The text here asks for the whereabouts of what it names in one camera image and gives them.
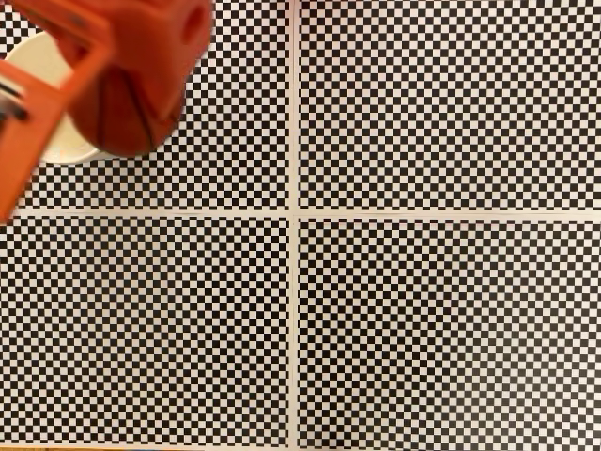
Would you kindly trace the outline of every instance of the checkerboard pattern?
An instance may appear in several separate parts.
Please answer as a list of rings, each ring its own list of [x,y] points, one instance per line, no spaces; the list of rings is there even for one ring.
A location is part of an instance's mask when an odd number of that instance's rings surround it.
[[[0,443],[285,445],[287,220],[0,228]]]
[[[289,5],[218,1],[210,50],[188,83],[177,131],[156,153],[62,167],[43,164],[21,206],[264,208],[286,205]],[[5,7],[0,57],[33,25]]]
[[[304,208],[599,209],[598,0],[300,0]]]
[[[601,225],[300,223],[300,445],[593,450]]]

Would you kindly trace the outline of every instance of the white gap line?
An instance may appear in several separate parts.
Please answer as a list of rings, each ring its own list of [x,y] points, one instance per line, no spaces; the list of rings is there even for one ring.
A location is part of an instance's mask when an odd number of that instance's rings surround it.
[[[18,209],[15,218],[40,218],[40,217],[126,217],[126,218],[287,218],[290,211],[286,209],[275,210],[228,210],[228,209]]]
[[[299,252],[299,220],[295,212],[299,208],[299,27],[301,17],[301,0],[290,2],[290,37],[292,58],[290,71],[290,147],[288,166],[288,449],[296,450],[299,446],[299,347],[297,343],[298,321],[298,252]]]
[[[297,341],[299,310],[299,220],[288,220],[288,448],[298,449],[299,443],[299,344]]]
[[[440,221],[596,221],[600,211],[537,211],[537,210],[300,210],[302,219],[393,219]]]
[[[283,446],[231,446],[231,445],[209,445],[209,446],[171,446],[171,445],[153,445],[153,444],[89,444],[89,443],[61,443],[61,442],[32,442],[32,443],[0,443],[2,448],[57,448],[57,449],[144,449],[149,451],[289,451]]]
[[[135,217],[135,218],[293,218],[302,219],[396,219],[396,220],[514,220],[514,221],[596,221],[601,210],[336,210],[336,209],[19,209],[15,218],[40,217]]]

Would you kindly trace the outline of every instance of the white bowl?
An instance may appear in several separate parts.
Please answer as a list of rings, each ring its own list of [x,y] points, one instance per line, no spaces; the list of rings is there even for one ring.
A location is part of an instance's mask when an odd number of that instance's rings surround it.
[[[49,85],[59,86],[71,74],[54,39],[45,32],[24,39],[8,54],[7,61]],[[80,164],[113,158],[90,145],[65,115],[41,159],[53,164]]]

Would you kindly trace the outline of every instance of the checkerboard mat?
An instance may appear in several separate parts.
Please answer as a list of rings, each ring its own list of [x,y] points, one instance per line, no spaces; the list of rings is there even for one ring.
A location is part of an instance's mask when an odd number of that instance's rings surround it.
[[[300,445],[599,446],[600,224],[302,221]]]
[[[286,229],[0,228],[0,442],[285,445]]]
[[[215,4],[209,51],[188,83],[178,130],[145,158],[42,164],[21,206],[282,208],[286,205],[288,3]],[[0,12],[0,57],[33,25]]]
[[[300,1],[318,208],[601,208],[601,3]]]

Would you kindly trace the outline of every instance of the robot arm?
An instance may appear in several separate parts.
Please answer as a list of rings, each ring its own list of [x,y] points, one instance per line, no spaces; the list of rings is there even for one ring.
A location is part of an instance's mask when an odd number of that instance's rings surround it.
[[[157,147],[177,125],[212,27],[210,0],[8,2],[55,38],[72,75],[55,88],[0,61],[0,222],[66,113],[105,151],[135,156]],[[99,133],[105,120],[118,132]]]

